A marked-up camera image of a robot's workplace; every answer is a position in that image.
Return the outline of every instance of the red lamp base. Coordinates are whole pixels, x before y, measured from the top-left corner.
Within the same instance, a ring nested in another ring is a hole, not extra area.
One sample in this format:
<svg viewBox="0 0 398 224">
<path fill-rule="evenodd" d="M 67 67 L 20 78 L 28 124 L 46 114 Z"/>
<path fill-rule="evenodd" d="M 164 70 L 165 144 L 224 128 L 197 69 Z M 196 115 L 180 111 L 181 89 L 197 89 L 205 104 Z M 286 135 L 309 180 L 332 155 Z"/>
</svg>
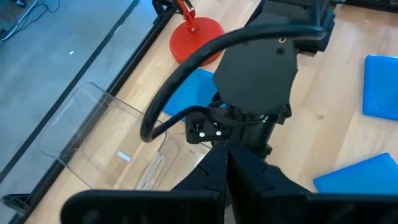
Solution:
<svg viewBox="0 0 398 224">
<path fill-rule="evenodd" d="M 178 63 L 183 63 L 202 45 L 224 34 L 223 28 L 213 19 L 196 17 L 195 22 L 199 25 L 199 30 L 189 32 L 185 21 L 174 30 L 170 38 L 170 50 Z M 202 66 L 216 60 L 220 54 L 221 52 L 214 54 L 203 62 Z"/>
</svg>

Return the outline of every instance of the black cable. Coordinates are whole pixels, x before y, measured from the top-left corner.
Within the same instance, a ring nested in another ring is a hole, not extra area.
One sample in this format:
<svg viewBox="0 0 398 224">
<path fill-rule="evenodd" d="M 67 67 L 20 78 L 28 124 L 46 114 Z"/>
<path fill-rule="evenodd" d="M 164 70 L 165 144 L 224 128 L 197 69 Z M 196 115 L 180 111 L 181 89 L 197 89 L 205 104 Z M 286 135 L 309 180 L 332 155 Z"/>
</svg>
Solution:
<svg viewBox="0 0 398 224">
<path fill-rule="evenodd" d="M 38 7 L 41 7 L 41 6 L 44 6 L 45 10 L 44 10 L 36 19 L 34 19 L 33 21 L 30 21 L 28 24 L 26 24 L 26 22 L 29 20 L 30 15 L 33 13 L 33 11 L 34 11 L 35 9 L 37 9 Z M 14 36 L 15 36 L 16 34 L 18 34 L 19 32 L 21 32 L 21 31 L 23 31 L 24 29 L 28 28 L 32 23 L 38 21 L 46 12 L 49 12 L 49 13 L 51 13 L 51 14 L 56 13 L 56 12 L 60 9 L 60 6 L 61 6 L 60 0 L 58 0 L 58 5 L 57 5 L 57 7 L 56 7 L 53 11 L 50 10 L 49 5 L 46 4 L 46 3 L 43 3 L 43 2 L 42 2 L 41 4 L 35 5 L 35 6 L 30 10 L 30 12 L 28 13 L 28 15 L 26 15 L 26 17 L 23 19 L 23 22 L 20 21 L 18 24 L 15 25 L 15 26 L 18 26 L 18 27 L 20 27 L 20 28 L 19 28 L 18 30 L 16 30 L 15 33 L 13 33 L 13 34 L 11 35 L 10 38 L 14 37 Z"/>
<path fill-rule="evenodd" d="M 190 106 L 188 108 L 185 108 L 184 110 L 181 110 L 176 115 L 168 119 L 165 123 L 156 127 L 152 132 L 152 138 L 155 139 L 157 136 L 160 136 L 163 132 L 175 125 L 175 123 L 179 122 L 182 118 L 194 112 L 203 113 L 205 115 L 205 118 L 210 120 L 210 112 L 208 108 L 202 106 Z"/>
<path fill-rule="evenodd" d="M 280 37 L 310 40 L 322 39 L 325 35 L 326 31 L 318 26 L 274 24 L 247 26 L 221 35 L 209 41 L 207 44 L 203 45 L 191 56 L 189 56 L 189 58 L 187 58 L 183 64 L 179 65 L 156 93 L 142 120 L 140 129 L 142 140 L 144 142 L 151 142 L 154 139 L 155 135 L 152 131 L 164 106 L 167 104 L 168 100 L 174 94 L 177 88 L 208 57 L 211 57 L 215 53 L 228 47 L 232 47 L 236 44 L 250 40 L 277 39 Z M 159 127 L 157 127 L 157 129 L 165 131 L 164 124 L 161 124 Z"/>
<path fill-rule="evenodd" d="M 17 17 L 9 9 L 7 9 L 6 7 L 4 7 L 2 5 L 0 5 L 0 8 L 3 9 L 4 12 L 8 13 L 14 19 L 14 22 L 18 21 Z"/>
</svg>

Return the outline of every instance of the white label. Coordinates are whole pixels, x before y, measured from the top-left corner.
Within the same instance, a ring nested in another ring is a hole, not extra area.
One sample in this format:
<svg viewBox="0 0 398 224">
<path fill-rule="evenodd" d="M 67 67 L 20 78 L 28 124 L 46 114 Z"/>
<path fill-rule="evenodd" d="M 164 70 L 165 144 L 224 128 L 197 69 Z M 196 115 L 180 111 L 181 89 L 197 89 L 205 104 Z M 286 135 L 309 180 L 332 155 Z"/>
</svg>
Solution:
<svg viewBox="0 0 398 224">
<path fill-rule="evenodd" d="M 130 162 L 131 161 L 131 157 L 129 157 L 128 155 L 126 155 L 125 153 L 118 151 L 118 156 L 122 159 L 124 159 L 125 161 Z"/>
</svg>

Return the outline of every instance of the clear plastic container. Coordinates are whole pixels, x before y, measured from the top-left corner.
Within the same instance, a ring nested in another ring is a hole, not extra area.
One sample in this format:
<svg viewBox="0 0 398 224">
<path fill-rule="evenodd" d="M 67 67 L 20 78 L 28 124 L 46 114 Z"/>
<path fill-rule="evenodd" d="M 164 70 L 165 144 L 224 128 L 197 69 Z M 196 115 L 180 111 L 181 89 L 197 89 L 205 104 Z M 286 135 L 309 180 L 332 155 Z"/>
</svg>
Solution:
<svg viewBox="0 0 398 224">
<path fill-rule="evenodd" d="M 210 148 L 188 144 L 184 134 L 169 132 L 146 144 L 139 136 L 142 116 L 86 83 L 47 123 L 39 149 L 93 189 L 171 189 Z"/>
</svg>

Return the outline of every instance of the blue sponge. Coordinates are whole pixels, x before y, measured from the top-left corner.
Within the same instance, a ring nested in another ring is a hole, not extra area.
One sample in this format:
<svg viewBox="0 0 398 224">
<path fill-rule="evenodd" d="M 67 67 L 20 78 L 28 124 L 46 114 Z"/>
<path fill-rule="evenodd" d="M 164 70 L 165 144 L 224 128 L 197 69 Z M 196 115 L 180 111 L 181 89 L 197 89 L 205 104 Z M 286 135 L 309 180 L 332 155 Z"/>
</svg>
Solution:
<svg viewBox="0 0 398 224">
<path fill-rule="evenodd" d="M 320 193 L 398 195 L 398 165 L 388 153 L 316 178 Z"/>
<path fill-rule="evenodd" d="M 363 113 L 398 120 L 398 57 L 368 55 L 364 68 Z"/>
<path fill-rule="evenodd" d="M 207 106 L 216 92 L 213 74 L 198 68 L 172 95 L 163 111 L 173 116 L 189 106 Z"/>
</svg>

